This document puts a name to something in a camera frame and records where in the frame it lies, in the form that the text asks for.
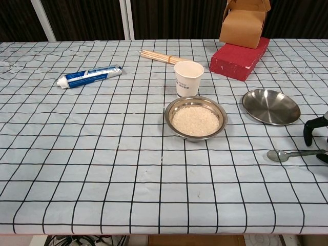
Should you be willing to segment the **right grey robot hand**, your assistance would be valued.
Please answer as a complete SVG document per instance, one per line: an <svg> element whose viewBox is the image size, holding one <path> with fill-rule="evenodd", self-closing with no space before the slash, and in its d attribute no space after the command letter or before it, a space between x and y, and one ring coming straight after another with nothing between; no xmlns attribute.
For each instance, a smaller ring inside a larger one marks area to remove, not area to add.
<svg viewBox="0 0 328 246"><path fill-rule="evenodd" d="M312 132L315 128L323 128L327 127L327 112L322 116L312 120L308 120L303 128L303 137L305 144L309 147L312 144ZM304 156L314 155L324 163L327 163L327 154L325 154L324 150L317 151L305 151Z"/></svg>

